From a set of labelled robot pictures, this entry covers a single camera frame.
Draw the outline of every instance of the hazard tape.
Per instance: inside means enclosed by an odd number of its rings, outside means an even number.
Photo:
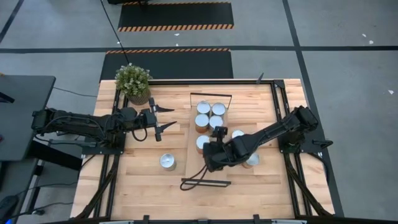
[[[133,53],[166,53],[166,52],[225,52],[229,49],[141,49],[141,50],[109,50],[105,54]]]
[[[168,31],[168,30],[210,30],[210,29],[233,29],[232,24],[205,24],[205,25],[172,25],[172,26],[139,26],[119,27],[119,32],[142,32],[142,31]]]
[[[127,5],[134,5],[138,4],[138,2],[126,2],[123,4],[123,6]],[[164,3],[164,2],[159,2],[159,3],[148,3],[148,5],[164,5],[164,4],[231,4],[230,2],[169,2],[169,3]]]

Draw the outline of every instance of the wooden table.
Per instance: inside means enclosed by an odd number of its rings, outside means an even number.
[[[284,81],[290,108],[305,106],[300,80]],[[115,88],[114,81],[101,82],[94,115],[111,113]],[[137,142],[127,134],[125,152],[119,163],[112,220],[142,220],[143,215],[150,215],[151,220],[251,219],[253,214],[259,214],[260,218],[294,217],[284,159],[276,140],[257,150],[261,158],[258,166],[226,168],[227,179],[232,181],[227,188],[201,186],[187,192],[179,189],[186,169],[190,93],[233,95],[228,111],[229,130],[253,133],[276,122],[269,85],[156,85],[151,86],[151,92],[159,106],[175,109],[159,113],[159,123],[177,123],[165,130],[161,142],[155,141],[153,128],[148,129],[144,142]],[[148,104],[133,107],[139,111]],[[143,137],[143,132],[137,131],[136,135]],[[177,168],[172,172],[159,165],[159,158],[165,153],[173,154],[177,160]],[[306,154],[302,154],[301,159],[308,188],[324,208],[333,213],[322,163]],[[103,156],[96,156],[80,172],[71,217],[79,214],[96,192],[102,160]],[[298,187],[297,190],[303,213],[302,195]],[[102,215],[107,196],[105,192]]]

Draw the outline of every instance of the white can top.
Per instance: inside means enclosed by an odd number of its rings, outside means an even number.
[[[241,130],[235,130],[232,132],[232,138],[238,137],[238,136],[242,136],[244,135],[243,131]]]
[[[211,110],[214,115],[222,116],[225,114],[225,106],[222,103],[215,103]]]
[[[247,164],[249,164],[250,166],[255,166],[258,165],[258,163],[260,163],[260,156],[258,153],[254,152],[253,154],[251,154],[251,156],[249,157],[249,159],[246,161]]]
[[[211,116],[210,118],[210,126],[212,128],[215,128],[216,126],[222,126],[223,125],[223,119],[220,116]]]
[[[201,101],[198,103],[197,110],[199,113],[209,113],[210,112],[210,104],[206,101]]]
[[[209,117],[205,114],[198,114],[195,118],[195,124],[197,124],[199,127],[205,127],[207,124],[209,124]]]
[[[161,158],[160,158],[160,164],[162,167],[164,168],[170,168],[173,166],[174,164],[174,156],[171,154],[164,154]]]
[[[203,149],[203,144],[206,142],[210,142],[209,136],[201,135],[197,139],[197,147],[199,149]]]

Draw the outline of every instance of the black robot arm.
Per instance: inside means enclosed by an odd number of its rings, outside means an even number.
[[[300,106],[295,108],[284,119],[276,122],[254,134],[245,134],[231,139],[226,143],[220,141],[205,143],[203,157],[210,172],[221,170],[224,166],[235,166],[249,159],[257,148],[282,134],[288,144],[296,145],[303,141],[303,134],[313,131],[318,126],[318,120],[308,109]]]
[[[37,134],[61,131],[68,134],[78,134],[95,139],[102,146],[116,144],[117,134],[138,129],[155,128],[156,141],[161,141],[160,134],[174,124],[157,125],[156,113],[173,111],[155,105],[154,99],[149,100],[150,109],[140,113],[134,108],[118,109],[113,114],[92,116],[77,114],[56,109],[46,109],[33,113],[32,129]]]

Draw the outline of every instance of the metal can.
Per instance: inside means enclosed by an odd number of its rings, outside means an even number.
[[[201,135],[197,138],[197,151],[199,154],[203,154],[203,145],[206,142],[210,142],[209,136]]]
[[[216,127],[216,126],[222,126],[223,125],[223,118],[222,117],[220,117],[220,116],[211,116],[211,118],[210,118],[210,130],[211,130],[211,132],[213,132],[214,131],[214,128]]]
[[[254,152],[251,154],[248,160],[242,163],[242,166],[244,168],[250,169],[255,165],[258,165],[260,163],[260,156],[258,153]]]
[[[209,127],[209,117],[205,114],[198,114],[195,118],[195,129],[199,133],[205,133]]]
[[[171,154],[164,154],[160,158],[160,165],[167,171],[173,171],[177,166],[174,156]]]
[[[201,101],[198,103],[198,106],[197,106],[198,114],[205,114],[207,116],[210,116],[210,109],[211,109],[211,106],[206,101]]]
[[[215,103],[211,108],[211,114],[220,117],[224,117],[225,111],[226,111],[225,105],[222,103]]]
[[[235,130],[235,131],[232,132],[231,137],[232,137],[232,138],[235,138],[235,137],[242,136],[242,135],[244,135],[243,131],[241,131],[241,130]]]

